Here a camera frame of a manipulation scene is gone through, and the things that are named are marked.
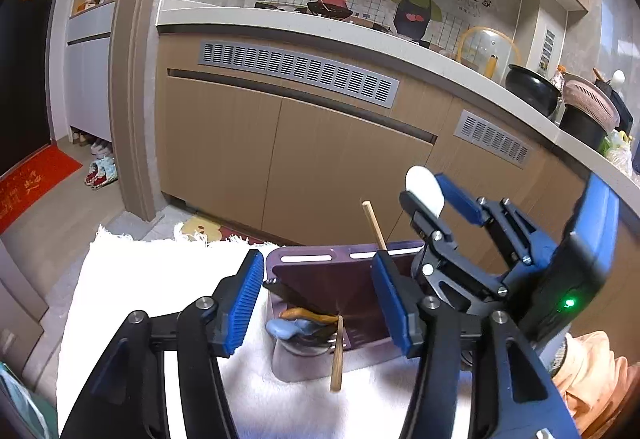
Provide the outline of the orange sleeved forearm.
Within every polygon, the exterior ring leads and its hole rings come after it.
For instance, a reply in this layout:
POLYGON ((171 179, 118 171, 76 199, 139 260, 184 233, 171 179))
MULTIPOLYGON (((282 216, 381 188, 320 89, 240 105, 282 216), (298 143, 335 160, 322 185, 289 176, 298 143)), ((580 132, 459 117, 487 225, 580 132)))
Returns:
POLYGON ((582 438, 602 438, 639 394, 639 363, 616 357, 603 331, 564 336, 564 359, 552 381, 582 438))

